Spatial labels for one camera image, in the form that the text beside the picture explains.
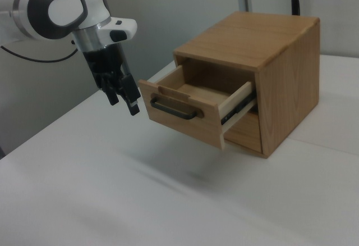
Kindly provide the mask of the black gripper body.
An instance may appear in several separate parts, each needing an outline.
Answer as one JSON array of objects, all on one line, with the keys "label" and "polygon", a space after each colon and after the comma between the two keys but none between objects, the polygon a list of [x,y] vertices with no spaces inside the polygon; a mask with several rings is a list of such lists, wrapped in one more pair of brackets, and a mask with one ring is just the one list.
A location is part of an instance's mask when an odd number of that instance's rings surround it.
[{"label": "black gripper body", "polygon": [[121,70],[124,63],[119,44],[111,44],[97,51],[83,53],[99,89],[108,81],[115,89],[129,86],[129,74]]}]

